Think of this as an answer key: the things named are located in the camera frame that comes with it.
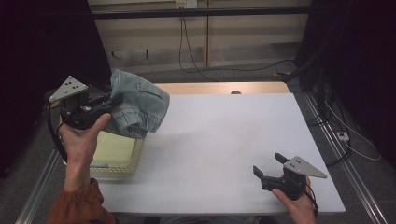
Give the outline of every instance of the white table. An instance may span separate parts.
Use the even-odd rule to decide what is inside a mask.
[[[320,213],[345,211],[291,93],[171,95],[162,126],[144,141],[136,173],[99,179],[104,207],[144,216],[284,213],[252,173],[256,165],[280,177],[276,152],[298,155],[328,176],[311,177]]]

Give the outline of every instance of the power outlet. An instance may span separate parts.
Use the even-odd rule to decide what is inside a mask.
[[[349,141],[349,136],[347,135],[347,133],[337,133],[337,137],[341,141]]]
[[[186,0],[176,0],[176,9],[186,8]]]
[[[198,8],[197,0],[186,0],[186,8]]]

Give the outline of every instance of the person's hand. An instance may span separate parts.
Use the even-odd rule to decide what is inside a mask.
[[[309,178],[306,178],[306,184],[308,186],[311,185],[311,181]],[[306,191],[311,193],[309,187],[306,187]],[[291,219],[296,224],[311,224],[317,223],[314,214],[314,205],[311,200],[303,194],[299,199],[293,201],[286,196],[284,192],[279,189],[273,189],[274,195],[285,204],[286,208],[289,211],[289,215]]]
[[[90,164],[96,150],[97,136],[103,130],[110,114],[104,114],[90,129],[77,130],[66,124],[59,128],[59,134],[67,152],[65,191],[74,191],[90,185]]]

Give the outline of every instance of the denim fabric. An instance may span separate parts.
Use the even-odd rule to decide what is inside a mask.
[[[112,118],[104,131],[143,139],[155,133],[169,107],[169,94],[137,75],[114,70],[110,99],[122,95],[122,104],[112,109]]]

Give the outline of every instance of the folded cloth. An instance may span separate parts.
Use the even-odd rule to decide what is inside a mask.
[[[104,131],[144,139],[155,133],[169,107],[167,92],[137,75],[114,70],[111,75],[110,99],[121,95],[122,103],[111,110],[112,118]]]

